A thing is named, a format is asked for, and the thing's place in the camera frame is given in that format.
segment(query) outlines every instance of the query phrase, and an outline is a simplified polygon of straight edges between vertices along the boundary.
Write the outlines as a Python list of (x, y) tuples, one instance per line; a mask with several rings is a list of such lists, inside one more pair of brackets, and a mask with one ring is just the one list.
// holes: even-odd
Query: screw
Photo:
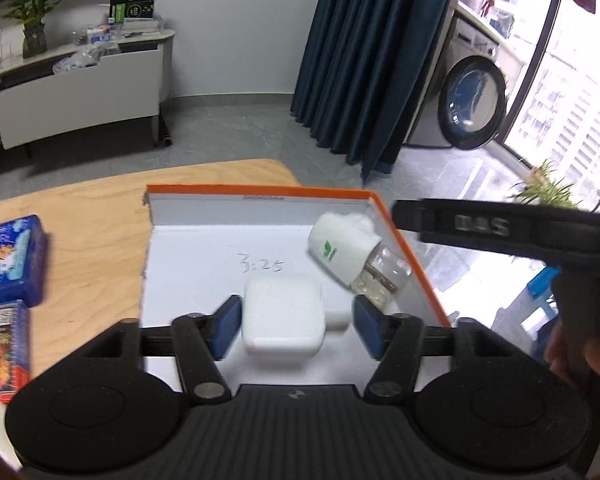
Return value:
[(193, 388), (193, 393), (200, 399), (215, 399), (224, 395), (224, 386), (219, 383), (200, 383)]
[(369, 391), (378, 397), (395, 397), (400, 394), (400, 384), (393, 381), (378, 381), (369, 386)]

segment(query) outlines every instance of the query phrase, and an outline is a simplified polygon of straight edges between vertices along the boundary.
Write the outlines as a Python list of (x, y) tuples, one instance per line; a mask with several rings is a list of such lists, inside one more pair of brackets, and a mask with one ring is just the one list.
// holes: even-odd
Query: cardboard box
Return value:
[[(244, 294), (250, 276), (301, 274), (317, 279), (327, 311), (351, 313), (353, 292), (309, 255), (307, 238), (327, 211), (364, 213), (393, 251), (403, 254), (412, 278), (390, 312), (448, 324), (422, 267), (395, 229), (380, 198), (363, 190), (280, 186), (154, 185), (147, 202), (153, 229), (141, 300), (143, 326), (168, 325), (191, 312), (211, 314), (232, 294)], [(240, 384), (355, 384), (363, 388), (378, 362), (353, 327), (327, 333), (320, 351), (302, 366), (271, 367), (247, 354), (239, 335), (218, 369), (236, 392)], [(146, 370), (175, 390), (172, 358), (147, 358)]]

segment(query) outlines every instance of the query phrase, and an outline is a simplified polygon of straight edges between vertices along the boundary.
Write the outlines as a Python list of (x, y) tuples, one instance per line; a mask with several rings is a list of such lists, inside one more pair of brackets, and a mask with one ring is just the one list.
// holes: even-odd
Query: dark blue curtain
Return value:
[(318, 146), (390, 173), (449, 0), (318, 0), (291, 113)]

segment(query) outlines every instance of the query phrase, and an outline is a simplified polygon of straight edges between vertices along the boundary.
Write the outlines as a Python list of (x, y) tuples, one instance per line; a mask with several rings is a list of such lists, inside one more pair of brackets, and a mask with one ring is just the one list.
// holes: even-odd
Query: plastic bag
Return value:
[(120, 54), (120, 52), (120, 46), (113, 41), (102, 41), (86, 45), (72, 56), (58, 61), (54, 65), (54, 74), (95, 66), (100, 62), (102, 56), (112, 56), (113, 54)]

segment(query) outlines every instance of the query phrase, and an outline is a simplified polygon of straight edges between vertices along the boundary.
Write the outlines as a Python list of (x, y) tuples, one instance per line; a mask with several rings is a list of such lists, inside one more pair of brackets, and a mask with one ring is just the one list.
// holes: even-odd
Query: white wall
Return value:
[[(49, 46), (67, 43), (74, 28), (101, 22), (108, 9), (97, 3), (108, 1), (62, 0), (45, 19)], [(293, 92), (316, 3), (159, 0), (157, 12), (176, 30), (172, 95)], [(12, 23), (0, 18), (12, 52), (21, 52), (22, 32)]]

